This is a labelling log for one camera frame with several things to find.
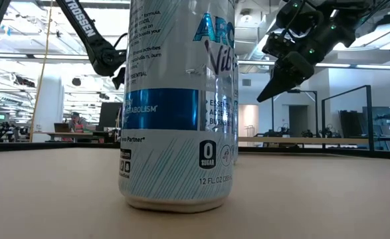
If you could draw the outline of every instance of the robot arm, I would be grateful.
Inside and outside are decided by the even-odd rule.
[[[0,0],[0,23],[10,1]],[[94,71],[101,76],[113,76],[115,71],[125,63],[127,50],[116,50],[115,46],[117,44],[112,46],[99,34],[94,22],[81,7],[79,0],[56,0],[56,2],[84,43]],[[125,68],[121,68],[121,75],[122,72],[125,72]]]
[[[271,33],[262,49],[278,60],[257,100],[263,102],[312,77],[314,66],[337,43],[349,47],[355,30],[389,1],[326,0],[315,6],[308,0],[285,0],[276,16],[276,25],[284,30]]]

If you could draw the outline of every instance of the aluminum can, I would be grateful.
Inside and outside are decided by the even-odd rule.
[[[119,188],[136,208],[200,212],[233,183],[234,0],[132,0]]]

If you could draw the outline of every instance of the ceiling light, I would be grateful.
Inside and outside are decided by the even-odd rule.
[[[339,63],[318,63],[321,67],[332,67],[332,68],[347,68],[350,64],[339,64]]]
[[[44,58],[43,54],[35,54],[35,58]],[[88,60],[88,56],[85,55],[59,55],[59,54],[48,54],[47,59],[64,59],[64,60]]]
[[[390,70],[390,66],[388,65],[378,65],[378,64],[358,64],[355,66],[356,68],[361,68],[361,69],[382,69],[382,70]]]
[[[241,21],[244,22],[244,23],[249,23],[251,20],[252,20],[252,16],[251,15],[243,15],[241,17]]]
[[[252,12],[252,9],[242,9],[241,11],[241,21],[244,22],[244,23],[247,23],[249,21],[252,20],[252,16],[250,15],[250,13]]]
[[[1,93],[18,93],[18,92],[27,92],[27,93],[37,93],[37,90],[11,90],[11,89],[0,89]]]
[[[0,53],[0,58],[26,58],[26,54]]]

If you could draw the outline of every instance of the table surface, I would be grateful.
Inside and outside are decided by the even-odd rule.
[[[93,133],[72,133],[72,132],[34,132],[34,133],[41,133],[41,134],[48,134],[48,135],[79,135],[79,136],[90,136],[93,135]]]
[[[131,208],[117,149],[0,153],[0,239],[390,239],[390,160],[240,155],[226,203]]]

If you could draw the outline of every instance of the blue label stripe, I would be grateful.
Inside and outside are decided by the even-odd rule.
[[[126,94],[124,129],[198,129],[199,91],[147,89]]]

